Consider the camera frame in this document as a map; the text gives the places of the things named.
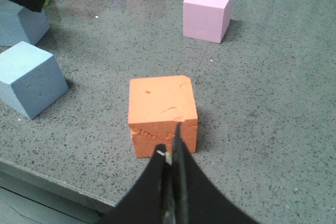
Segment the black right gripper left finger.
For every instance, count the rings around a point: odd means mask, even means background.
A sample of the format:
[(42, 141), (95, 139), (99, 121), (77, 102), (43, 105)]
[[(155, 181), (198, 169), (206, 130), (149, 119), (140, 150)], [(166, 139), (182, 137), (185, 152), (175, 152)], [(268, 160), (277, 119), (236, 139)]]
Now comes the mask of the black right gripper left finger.
[(131, 190), (101, 223), (161, 223), (162, 181), (166, 146), (159, 144)]

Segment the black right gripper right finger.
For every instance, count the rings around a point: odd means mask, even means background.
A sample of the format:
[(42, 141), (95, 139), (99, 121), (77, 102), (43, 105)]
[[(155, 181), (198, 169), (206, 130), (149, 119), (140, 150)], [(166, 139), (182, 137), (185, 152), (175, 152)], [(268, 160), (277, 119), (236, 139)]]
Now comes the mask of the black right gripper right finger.
[(181, 137), (181, 123), (172, 142), (176, 223), (256, 223), (211, 183)]

